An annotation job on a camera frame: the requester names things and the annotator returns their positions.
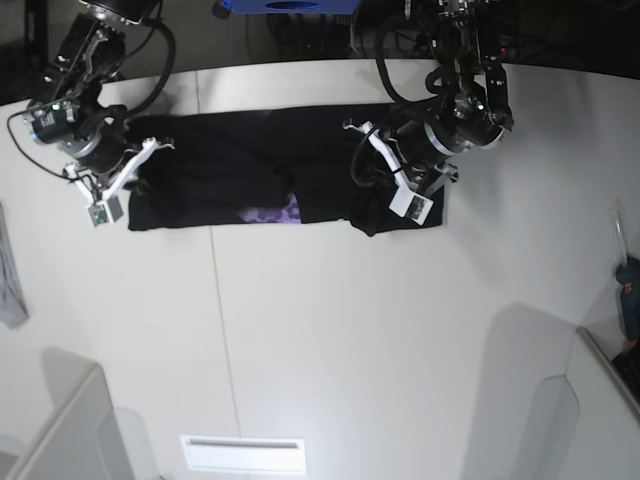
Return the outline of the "blue box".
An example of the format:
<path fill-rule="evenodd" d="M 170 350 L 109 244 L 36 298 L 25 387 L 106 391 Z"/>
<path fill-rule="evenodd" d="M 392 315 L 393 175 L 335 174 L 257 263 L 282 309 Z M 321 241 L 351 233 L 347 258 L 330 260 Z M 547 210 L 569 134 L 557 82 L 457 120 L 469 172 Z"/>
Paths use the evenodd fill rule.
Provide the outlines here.
<path fill-rule="evenodd" d="M 238 14 L 351 14 L 360 0 L 229 0 L 222 5 Z"/>

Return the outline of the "blue glue gun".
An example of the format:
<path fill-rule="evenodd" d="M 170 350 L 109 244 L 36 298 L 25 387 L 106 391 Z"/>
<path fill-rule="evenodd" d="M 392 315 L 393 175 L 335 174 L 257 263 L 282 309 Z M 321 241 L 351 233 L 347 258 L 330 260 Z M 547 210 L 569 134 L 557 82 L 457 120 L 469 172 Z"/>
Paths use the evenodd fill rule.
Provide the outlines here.
<path fill-rule="evenodd" d="M 639 341 L 639 260 L 627 255 L 616 267 L 622 331 L 631 345 Z"/>

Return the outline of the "white label plate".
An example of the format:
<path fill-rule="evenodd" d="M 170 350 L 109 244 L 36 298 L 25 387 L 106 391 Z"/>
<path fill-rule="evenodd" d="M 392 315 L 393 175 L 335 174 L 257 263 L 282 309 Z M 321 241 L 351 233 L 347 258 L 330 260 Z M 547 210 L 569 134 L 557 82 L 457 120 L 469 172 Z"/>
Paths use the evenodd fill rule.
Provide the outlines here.
<path fill-rule="evenodd" d="M 246 475 L 305 475 L 303 439 L 180 437 L 186 464 L 198 472 Z"/>

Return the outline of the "black keyboard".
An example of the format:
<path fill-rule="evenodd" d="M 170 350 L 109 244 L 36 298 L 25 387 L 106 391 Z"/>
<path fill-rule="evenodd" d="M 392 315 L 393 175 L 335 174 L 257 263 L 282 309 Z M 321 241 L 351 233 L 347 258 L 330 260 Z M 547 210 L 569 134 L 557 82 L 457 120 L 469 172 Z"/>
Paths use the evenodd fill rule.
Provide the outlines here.
<path fill-rule="evenodd" d="M 636 401 L 640 400 L 640 351 L 639 346 L 620 353 L 613 365 Z"/>

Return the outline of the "black T-shirt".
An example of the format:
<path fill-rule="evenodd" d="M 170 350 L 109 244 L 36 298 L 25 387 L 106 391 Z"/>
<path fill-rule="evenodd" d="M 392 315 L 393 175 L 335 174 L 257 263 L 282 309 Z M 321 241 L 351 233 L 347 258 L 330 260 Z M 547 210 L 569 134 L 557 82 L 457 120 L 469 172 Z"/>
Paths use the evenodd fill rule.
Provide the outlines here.
<path fill-rule="evenodd" d="M 364 104 L 136 118 L 131 139 L 173 145 L 140 167 L 128 228 L 346 221 L 369 237 L 414 230 L 389 208 L 396 186 L 385 162 L 343 126 L 389 111 Z"/>

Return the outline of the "grey cloth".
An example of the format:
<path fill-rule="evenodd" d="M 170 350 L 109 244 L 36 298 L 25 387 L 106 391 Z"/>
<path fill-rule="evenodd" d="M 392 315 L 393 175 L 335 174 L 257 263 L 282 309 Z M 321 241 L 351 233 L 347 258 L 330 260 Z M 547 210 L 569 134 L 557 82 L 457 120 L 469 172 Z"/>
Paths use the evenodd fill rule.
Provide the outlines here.
<path fill-rule="evenodd" d="M 18 329 L 29 319 L 7 231 L 4 209 L 1 209 L 1 322 Z"/>

